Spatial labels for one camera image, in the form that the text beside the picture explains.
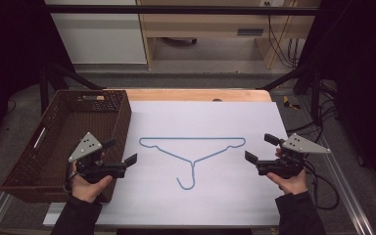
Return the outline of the wooden table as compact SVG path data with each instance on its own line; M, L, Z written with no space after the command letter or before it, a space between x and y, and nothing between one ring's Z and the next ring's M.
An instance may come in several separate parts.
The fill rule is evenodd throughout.
M130 101L271 102L270 94L256 89L125 88Z

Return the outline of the person's left hand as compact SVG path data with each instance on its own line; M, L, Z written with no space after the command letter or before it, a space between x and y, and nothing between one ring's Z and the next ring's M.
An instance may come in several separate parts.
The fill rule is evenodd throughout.
M70 179L70 194L89 204L94 203L101 192L113 181L113 178L107 175L96 183L89 183L76 172L75 164L72 165L72 172L74 176Z

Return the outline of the black slanted frame strut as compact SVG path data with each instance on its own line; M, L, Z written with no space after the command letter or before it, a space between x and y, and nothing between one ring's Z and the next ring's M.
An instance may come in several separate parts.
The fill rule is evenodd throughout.
M310 116L314 123L320 126L321 114L319 108L319 95L321 79L316 66L311 66L309 63L303 64L295 70L292 70L282 75L280 78L260 87L259 90L270 91L293 78L298 80L293 88L295 94L303 95L309 88L311 88Z
M44 114L50 103L49 86L52 86L55 91L68 89L69 86L65 81L66 77L91 90L103 90L102 86L85 79L74 71L68 70L61 65L47 64L39 75L41 114Z

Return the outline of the person's right hand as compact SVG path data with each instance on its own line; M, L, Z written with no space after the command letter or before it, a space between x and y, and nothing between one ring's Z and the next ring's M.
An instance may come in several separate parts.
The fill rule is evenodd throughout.
M306 172L302 170L297 176L284 179L273 172L266 175L273 183L278 185L285 195L298 195L307 191Z

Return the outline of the brown woven basket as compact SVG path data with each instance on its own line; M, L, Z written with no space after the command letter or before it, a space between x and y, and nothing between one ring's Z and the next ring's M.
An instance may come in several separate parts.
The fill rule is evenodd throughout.
M80 139L86 133L115 138L103 160L119 163L130 120L123 90L58 91L0 189L26 203L66 202L68 157Z

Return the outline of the black horizontal frame bar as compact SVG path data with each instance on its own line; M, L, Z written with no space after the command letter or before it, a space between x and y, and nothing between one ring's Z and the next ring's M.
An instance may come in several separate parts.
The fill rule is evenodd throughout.
M270 15L316 16L318 8L225 7L225 6L132 6L132 5L46 5L58 14L181 14L181 15Z

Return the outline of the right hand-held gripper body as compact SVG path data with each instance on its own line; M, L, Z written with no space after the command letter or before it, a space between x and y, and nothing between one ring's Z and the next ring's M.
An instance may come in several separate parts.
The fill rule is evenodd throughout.
M259 175L273 172L288 179L297 176L304 168L306 154L329 154L330 150L294 133L288 139L280 139L278 147L282 155L273 161L258 160Z

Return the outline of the yellow and black tool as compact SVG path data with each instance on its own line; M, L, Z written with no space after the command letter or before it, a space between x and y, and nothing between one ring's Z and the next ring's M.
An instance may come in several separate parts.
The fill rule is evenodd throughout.
M291 108L291 109L294 109L294 110L300 110L301 109L300 105L291 104L288 96L283 96L283 104L284 104L284 107L286 107L286 108Z

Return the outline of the white cabinet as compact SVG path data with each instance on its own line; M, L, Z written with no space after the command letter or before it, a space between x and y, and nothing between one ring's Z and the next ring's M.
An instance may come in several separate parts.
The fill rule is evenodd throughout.
M145 64L137 14L52 14L75 65Z

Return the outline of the light wooden desk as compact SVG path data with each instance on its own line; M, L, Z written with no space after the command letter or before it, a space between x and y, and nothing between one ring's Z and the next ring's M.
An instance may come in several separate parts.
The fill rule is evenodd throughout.
M317 8L321 0L136 0L139 6L225 6ZM305 39L313 16L142 14L149 38L253 38L267 69L278 61L286 38Z

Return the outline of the white board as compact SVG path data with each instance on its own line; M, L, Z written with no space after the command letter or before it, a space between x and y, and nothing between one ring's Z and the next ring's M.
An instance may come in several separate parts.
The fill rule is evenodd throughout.
M125 154L137 155L112 200L97 221L110 227L253 227L279 219L274 200L278 187L245 160L248 151L271 160L275 148L265 133L286 135L273 102L134 101ZM183 190L176 178L191 184L190 166L139 145L141 137L244 137L247 143L196 165L196 186Z

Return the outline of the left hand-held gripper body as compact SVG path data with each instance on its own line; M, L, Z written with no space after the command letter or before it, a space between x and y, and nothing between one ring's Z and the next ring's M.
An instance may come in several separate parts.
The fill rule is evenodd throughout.
M127 166L104 162L102 154L105 151L102 142L87 132L70 154L69 163L75 164L76 172L89 183L96 183L107 175L113 179L124 178Z

